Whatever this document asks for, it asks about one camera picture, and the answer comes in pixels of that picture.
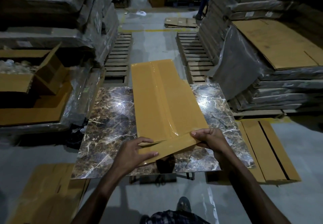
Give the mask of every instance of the hand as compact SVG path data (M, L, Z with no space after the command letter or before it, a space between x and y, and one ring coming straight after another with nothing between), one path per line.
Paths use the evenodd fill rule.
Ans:
M212 149L216 159L219 159L223 155L235 154L218 128L192 131L191 136L201 141L197 144L198 146Z
M123 177L132 172L143 161L158 155L158 152L138 154L138 149L141 148L139 144L142 142L152 143L153 140L141 136L134 140L124 142L114 158L111 169L115 170L118 174L121 174L121 177Z

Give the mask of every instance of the person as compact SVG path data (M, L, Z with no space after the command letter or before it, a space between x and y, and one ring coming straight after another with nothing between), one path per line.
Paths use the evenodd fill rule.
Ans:
M278 210L270 198L262 190L256 179L235 155L220 129L208 128L191 132L191 136L201 141L199 146L212 149L214 157L219 161L238 195L251 222L254 223L290 223ZM151 139L139 137L122 144L110 170L101 179L97 188L79 210L72 224L99 223L107 202L119 181L133 171L143 161L158 155L158 152L138 154L141 142L153 142ZM191 213L187 198L182 197L176 211L158 212L151 217L144 216L140 221L145 224L199 223L205 220Z
M197 12L196 15L193 16L193 18L195 18L196 20L202 20L202 14L203 14L204 7L208 3L209 3L209 0L201 0L199 11Z

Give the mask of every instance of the marble-patterned table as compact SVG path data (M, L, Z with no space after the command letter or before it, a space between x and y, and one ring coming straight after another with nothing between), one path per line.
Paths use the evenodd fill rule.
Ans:
M239 159L255 164L218 84L191 85L209 127L220 128ZM72 172L72 179L102 177L110 168L120 145L137 136L131 87L100 88ZM177 153L173 173L220 170L210 149ZM156 163L135 169L130 175L159 174Z

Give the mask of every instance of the forearm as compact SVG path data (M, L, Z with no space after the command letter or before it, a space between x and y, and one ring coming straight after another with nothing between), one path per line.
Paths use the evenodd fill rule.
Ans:
M252 223L290 223L235 154L228 153L220 163L228 172L229 180Z
M122 176L115 169L110 169L71 224L99 223L107 202L121 178Z

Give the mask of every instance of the concrete floor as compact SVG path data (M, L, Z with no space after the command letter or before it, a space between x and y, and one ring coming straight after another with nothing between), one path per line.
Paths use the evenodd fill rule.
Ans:
M118 11L120 28L133 30L130 62L171 58L184 79L176 30L164 30L163 25L167 16L191 17L194 12L185 9L153 11L149 10L145 17ZM302 116L292 120L271 119L270 122L303 181L279 187L262 186L264 191L292 223L322 223L323 131L317 126L318 122L323 122L322 118ZM35 166L73 163L76 156L77 150L63 146L23 148L0 144L0 224L6 222L14 209ZM91 180L84 201L98 181ZM181 196L190 200L194 213L210 223L250 223L233 188L208 184L203 173L196 173L194 181L177 177L177 182L164 186L139 182L129 185L126 177L112 194L101 223L138 223L143 214L174 210Z

